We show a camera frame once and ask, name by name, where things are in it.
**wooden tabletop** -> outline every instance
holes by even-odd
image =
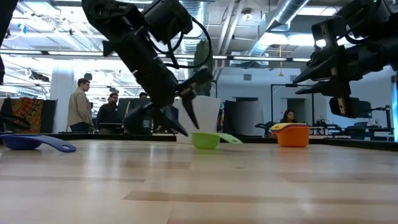
[[[0,223],[398,223],[398,154],[72,141],[0,148]]]

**cable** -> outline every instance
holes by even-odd
[[[174,51],[176,51],[176,50],[178,49],[178,47],[181,45],[181,42],[182,42],[182,39],[183,39],[183,38],[184,38],[184,34],[181,32],[181,33],[180,33],[180,37],[178,38],[177,43],[175,44],[175,46],[174,46],[173,48],[169,49],[168,52],[165,52],[165,51],[163,51],[163,50],[160,50],[150,38],[148,38],[148,40],[149,40],[150,44],[152,45],[152,47],[155,48],[156,51],[158,51],[158,52],[161,53],[161,54],[166,54],[166,55],[168,55],[168,54],[170,54],[170,53],[172,53],[172,52],[174,52]]]
[[[206,64],[207,61],[209,60],[209,58],[210,58],[210,56],[211,56],[211,53],[213,52],[213,48],[212,48],[212,46],[211,46],[211,38],[210,38],[210,35],[209,35],[209,33],[207,32],[206,27],[205,27],[204,25],[202,25],[199,21],[197,21],[194,17],[192,17],[192,21],[193,21],[194,23],[196,23],[196,24],[200,27],[200,29],[203,31],[203,33],[205,33],[205,36],[206,36],[206,38],[207,38],[207,41],[209,42],[209,52],[208,52],[208,54],[207,54],[206,59],[204,59],[204,61],[202,61],[202,63],[199,63],[198,65],[178,65],[178,64],[177,64],[177,65],[174,65],[174,64],[171,64],[171,63],[165,63],[165,65],[166,65],[167,67],[172,67],[172,68],[176,68],[176,69],[179,69],[179,68],[198,68],[198,67],[201,67],[202,65]],[[173,52],[170,52],[169,55],[170,55],[170,58],[171,58],[172,61],[173,61],[173,58],[175,59],[174,53],[173,53]]]
[[[377,11],[379,10],[380,6],[381,6],[382,0],[377,0],[376,1],[376,5],[374,7],[373,12],[370,12],[365,18],[363,18],[360,22],[358,22],[357,24],[355,24],[353,27],[349,28],[346,33],[344,35],[342,35],[341,37],[338,37],[337,40],[342,39],[343,37],[346,38],[346,40],[352,44],[360,44],[363,43],[365,40],[367,40],[368,38],[362,39],[362,40],[356,40],[352,37],[349,36],[349,34],[355,29],[357,28],[359,25],[361,25],[363,22],[372,19],[373,15],[375,15],[377,13]]]

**orange container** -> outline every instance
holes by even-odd
[[[271,127],[283,147],[306,147],[310,143],[310,128],[304,123],[280,123]]]

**black robotic arm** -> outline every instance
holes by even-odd
[[[313,25],[312,34],[315,42],[323,39],[326,46],[320,48],[315,44],[311,61],[294,83],[309,79],[327,81],[297,94],[332,96],[329,104],[333,114],[362,117],[370,103],[350,98],[349,82],[378,72],[386,65],[398,69],[398,14],[392,13],[384,0],[354,0],[332,18]],[[344,37],[354,46],[339,46],[337,41]]]
[[[167,65],[181,67],[173,55],[173,50],[178,46],[172,49],[170,41],[181,33],[180,43],[183,35],[193,29],[192,21],[203,29],[204,27],[178,0],[156,0],[142,12],[134,4],[114,0],[82,0],[81,3],[88,22],[109,40],[103,42],[104,56],[116,52],[151,98],[151,103],[127,116],[124,120],[126,129],[133,133],[137,121],[141,120],[144,113],[150,112],[152,116],[160,116],[158,119],[163,121],[163,125],[187,135],[177,120],[163,113],[163,109],[171,106],[176,96],[182,97],[185,110],[198,128],[192,105],[192,100],[196,97],[193,87],[210,81],[213,75],[208,67],[203,66],[204,61],[196,66],[200,68],[190,79],[178,83]],[[205,33],[211,46],[211,40],[206,31]],[[169,47],[166,53],[172,58],[173,64],[161,61],[149,34]]]

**person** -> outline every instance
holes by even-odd
[[[90,81],[81,78],[77,81],[78,88],[70,95],[68,108],[68,126],[73,132],[88,133],[93,129],[91,104],[86,92],[90,89]]]
[[[119,95],[117,93],[111,93],[108,98],[108,103],[102,105],[97,114],[97,127],[100,134],[113,134],[115,132],[115,126],[112,124],[101,124],[101,123],[118,123],[118,103]]]
[[[294,112],[292,110],[286,110],[284,113],[284,117],[282,118],[281,123],[297,123],[296,120],[294,120]]]
[[[144,93],[144,92],[142,92],[142,93],[140,93],[140,94],[139,94],[139,98],[140,98],[140,99],[143,99],[143,98],[148,98],[148,94],[147,94],[147,93]]]

